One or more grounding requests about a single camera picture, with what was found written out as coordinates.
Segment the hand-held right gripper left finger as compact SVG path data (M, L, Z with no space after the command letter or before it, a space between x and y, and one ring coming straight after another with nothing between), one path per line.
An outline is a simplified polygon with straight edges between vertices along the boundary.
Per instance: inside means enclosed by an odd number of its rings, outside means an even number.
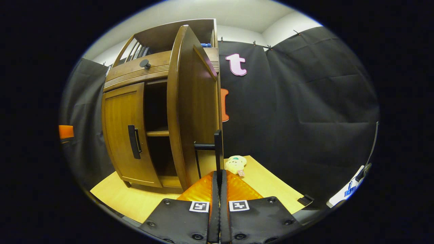
M219 208L217 172L213 171L177 199L161 200L140 230L172 244L218 243Z

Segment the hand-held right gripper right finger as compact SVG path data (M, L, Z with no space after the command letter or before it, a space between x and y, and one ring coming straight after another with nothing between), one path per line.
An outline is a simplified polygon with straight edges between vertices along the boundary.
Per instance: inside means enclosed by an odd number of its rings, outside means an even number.
M222 244L267 244L291 237L302 229L302 224L276 196L262 197L239 177L222 170Z

